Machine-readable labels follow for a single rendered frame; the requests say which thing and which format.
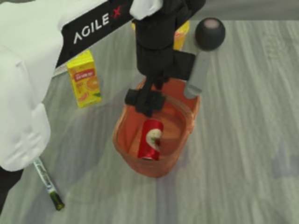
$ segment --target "red x logo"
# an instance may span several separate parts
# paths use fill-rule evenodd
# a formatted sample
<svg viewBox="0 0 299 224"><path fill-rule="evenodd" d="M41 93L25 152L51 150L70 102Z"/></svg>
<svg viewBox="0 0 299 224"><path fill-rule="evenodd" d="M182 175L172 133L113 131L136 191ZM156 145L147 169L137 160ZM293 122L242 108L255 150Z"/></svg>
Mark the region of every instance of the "red x logo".
<svg viewBox="0 0 299 224"><path fill-rule="evenodd" d="M111 16L116 19L118 16L121 16L121 7L118 6L116 9L113 10Z"/></svg>

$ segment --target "table surface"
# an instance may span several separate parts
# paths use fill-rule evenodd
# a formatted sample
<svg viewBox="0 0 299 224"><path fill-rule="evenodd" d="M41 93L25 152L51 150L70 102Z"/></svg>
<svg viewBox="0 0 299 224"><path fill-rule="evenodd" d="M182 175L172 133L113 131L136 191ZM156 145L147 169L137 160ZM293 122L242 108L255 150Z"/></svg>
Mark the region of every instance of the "table surface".
<svg viewBox="0 0 299 224"><path fill-rule="evenodd" d="M184 50L196 53L191 22ZM103 101L78 109L66 74L45 105L42 159L66 207L55 211L33 166L11 190L1 224L297 224L299 22L226 21L211 53L196 127L160 179L131 170L112 143L124 95L142 76L130 25L91 47Z"/></svg>

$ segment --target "can label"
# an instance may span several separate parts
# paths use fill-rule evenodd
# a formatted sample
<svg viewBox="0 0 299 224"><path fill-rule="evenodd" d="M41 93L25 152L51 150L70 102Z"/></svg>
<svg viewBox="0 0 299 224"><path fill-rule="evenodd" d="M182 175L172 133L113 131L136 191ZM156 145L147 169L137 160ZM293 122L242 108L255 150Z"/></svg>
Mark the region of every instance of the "can label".
<svg viewBox="0 0 299 224"><path fill-rule="evenodd" d="M148 119L144 122L137 155L138 158L159 160L159 147L163 129L163 123L157 119Z"/></svg>

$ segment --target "marker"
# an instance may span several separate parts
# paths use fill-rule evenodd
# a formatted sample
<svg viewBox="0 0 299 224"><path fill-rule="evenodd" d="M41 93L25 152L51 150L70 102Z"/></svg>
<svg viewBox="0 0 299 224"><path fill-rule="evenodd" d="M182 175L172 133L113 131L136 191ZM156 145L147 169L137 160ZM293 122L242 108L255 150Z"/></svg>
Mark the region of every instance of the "marker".
<svg viewBox="0 0 299 224"><path fill-rule="evenodd" d="M44 183L44 185L47 189L47 192L50 195L52 202L54 203L56 210L60 211L61 209L64 208L64 203L62 202L53 182L49 178L49 175L43 165L43 162L41 161L40 158L37 158L33 164L34 164L42 182Z"/></svg>

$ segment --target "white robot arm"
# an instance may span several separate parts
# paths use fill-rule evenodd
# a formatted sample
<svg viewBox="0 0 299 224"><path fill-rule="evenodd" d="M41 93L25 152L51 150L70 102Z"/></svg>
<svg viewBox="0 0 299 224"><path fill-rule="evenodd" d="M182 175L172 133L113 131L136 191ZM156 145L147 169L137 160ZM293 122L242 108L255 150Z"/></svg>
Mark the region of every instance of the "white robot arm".
<svg viewBox="0 0 299 224"><path fill-rule="evenodd" d="M21 170L46 148L50 126L42 101L55 68L131 20L131 15L141 20L162 5L162 0L2 3L0 167ZM131 15L128 10L122 15L122 7L130 7ZM77 46L63 49L70 44Z"/></svg>

